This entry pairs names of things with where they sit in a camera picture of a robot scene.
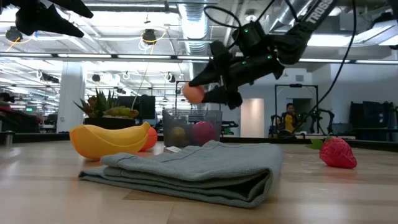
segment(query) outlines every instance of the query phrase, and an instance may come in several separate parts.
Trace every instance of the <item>gray towel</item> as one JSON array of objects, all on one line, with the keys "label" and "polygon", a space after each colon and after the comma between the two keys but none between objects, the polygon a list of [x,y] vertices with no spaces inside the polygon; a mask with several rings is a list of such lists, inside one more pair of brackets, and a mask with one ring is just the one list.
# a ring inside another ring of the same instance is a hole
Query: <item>gray towel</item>
[{"label": "gray towel", "polygon": [[81,180],[234,207],[262,203],[279,175],[282,150],[272,144],[232,146],[210,141],[177,153],[142,158],[104,156],[105,166],[84,170]]}]

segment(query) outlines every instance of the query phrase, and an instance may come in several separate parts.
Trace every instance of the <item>toy banana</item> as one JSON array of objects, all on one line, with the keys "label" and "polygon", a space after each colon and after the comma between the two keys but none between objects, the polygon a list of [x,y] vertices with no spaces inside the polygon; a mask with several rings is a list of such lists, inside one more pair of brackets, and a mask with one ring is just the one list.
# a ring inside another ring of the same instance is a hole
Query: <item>toy banana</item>
[{"label": "toy banana", "polygon": [[125,152],[136,154],[144,147],[150,124],[119,130],[108,130],[93,125],[79,125],[70,130],[70,141],[81,156],[98,160],[106,155]]}]

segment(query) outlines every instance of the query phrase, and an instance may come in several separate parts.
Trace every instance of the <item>wooden table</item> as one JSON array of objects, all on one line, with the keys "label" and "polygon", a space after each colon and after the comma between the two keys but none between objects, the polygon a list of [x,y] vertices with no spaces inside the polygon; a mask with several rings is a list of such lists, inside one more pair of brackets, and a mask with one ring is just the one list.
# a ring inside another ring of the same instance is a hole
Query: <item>wooden table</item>
[{"label": "wooden table", "polygon": [[[355,149],[355,170],[325,167],[317,151],[282,145],[277,190],[259,208],[195,202],[79,181],[98,166],[69,142],[15,144],[0,148],[0,221],[31,223],[398,223],[398,154]],[[163,145],[152,152],[160,154]]]}]

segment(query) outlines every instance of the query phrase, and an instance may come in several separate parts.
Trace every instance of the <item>strawberry leaves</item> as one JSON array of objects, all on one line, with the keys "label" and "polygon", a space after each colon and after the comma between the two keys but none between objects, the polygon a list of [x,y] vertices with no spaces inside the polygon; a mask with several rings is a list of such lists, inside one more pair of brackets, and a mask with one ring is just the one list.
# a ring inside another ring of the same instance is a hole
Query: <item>strawberry leaves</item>
[{"label": "strawberry leaves", "polygon": [[314,150],[320,150],[322,146],[323,146],[323,141],[321,139],[311,139],[311,145],[307,145],[305,147]]}]

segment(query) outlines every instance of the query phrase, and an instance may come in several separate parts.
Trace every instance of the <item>toy strawberry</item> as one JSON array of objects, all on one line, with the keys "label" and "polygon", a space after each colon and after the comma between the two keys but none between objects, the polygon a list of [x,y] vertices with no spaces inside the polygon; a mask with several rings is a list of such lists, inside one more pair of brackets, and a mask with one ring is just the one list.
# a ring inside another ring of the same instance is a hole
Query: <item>toy strawberry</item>
[{"label": "toy strawberry", "polygon": [[319,158],[328,166],[344,169],[354,169],[357,165],[353,150],[341,138],[311,139],[310,149],[320,149]]}]

